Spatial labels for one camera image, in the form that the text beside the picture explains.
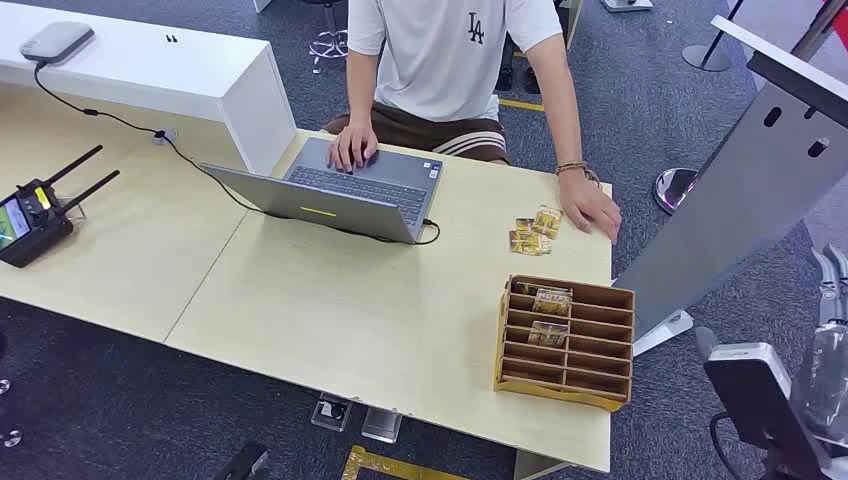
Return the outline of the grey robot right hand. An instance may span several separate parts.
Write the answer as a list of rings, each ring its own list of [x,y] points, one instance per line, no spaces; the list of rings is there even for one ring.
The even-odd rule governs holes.
[[[812,254],[821,269],[819,320],[793,386],[813,435],[847,446],[847,255],[832,244]]]

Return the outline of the person's left hand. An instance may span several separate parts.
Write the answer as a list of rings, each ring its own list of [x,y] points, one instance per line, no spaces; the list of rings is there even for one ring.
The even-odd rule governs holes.
[[[557,177],[565,216],[586,234],[596,227],[615,245],[622,223],[619,206],[582,169],[563,170]]]

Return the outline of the person's right hand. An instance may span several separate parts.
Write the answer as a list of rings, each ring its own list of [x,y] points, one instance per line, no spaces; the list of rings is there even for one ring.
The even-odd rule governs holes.
[[[370,122],[352,121],[332,140],[328,147],[329,167],[346,174],[364,168],[376,153],[378,139]]]

